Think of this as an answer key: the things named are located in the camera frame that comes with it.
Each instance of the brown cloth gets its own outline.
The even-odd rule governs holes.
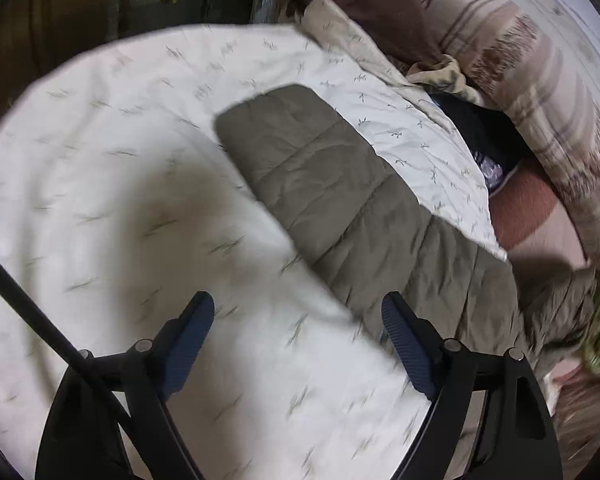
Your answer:
[[[291,0],[299,9],[312,0]],[[444,58],[429,33],[418,0],[333,0],[403,73],[416,62]]]

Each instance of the beige cloth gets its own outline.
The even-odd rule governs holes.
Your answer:
[[[448,54],[444,54],[443,57],[445,59],[433,67],[427,67],[420,62],[415,63],[407,73],[407,81],[455,95],[483,108],[494,108],[489,98],[477,88],[467,84],[458,62]]]
[[[440,48],[514,122],[600,264],[600,94],[510,0],[420,0]]]

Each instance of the pillow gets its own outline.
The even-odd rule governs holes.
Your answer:
[[[509,253],[521,292],[564,270],[586,266],[578,234],[554,188],[534,158],[520,162],[490,197],[496,239]]]
[[[600,94],[585,67],[510,0],[420,1],[440,49],[511,118],[600,264]]]
[[[291,0],[299,9],[312,0]],[[396,60],[403,73],[416,62],[443,60],[420,9],[418,0],[333,0],[371,36],[382,52]]]

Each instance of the leaf-patterned sheet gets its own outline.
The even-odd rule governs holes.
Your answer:
[[[208,480],[390,478],[428,401],[295,256],[214,133],[229,106],[291,83],[418,179],[427,203],[458,197],[447,183],[461,179],[486,204],[468,150],[346,53],[292,26],[175,28],[77,57],[1,123],[0,261],[96,355],[213,295],[216,322],[169,404]],[[488,214],[472,208],[489,245]],[[0,300],[0,446],[24,478],[64,369]]]

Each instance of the brown blanket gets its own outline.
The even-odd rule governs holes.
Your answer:
[[[304,10],[312,0],[291,1]],[[416,62],[433,65],[444,59],[429,33],[418,0],[333,1],[404,73]]]
[[[218,118],[218,136],[299,255],[381,338],[383,295],[401,291],[442,337],[517,346],[546,372],[579,344],[593,273],[543,284],[522,306],[510,265],[418,204],[403,179],[315,93],[290,86]]]

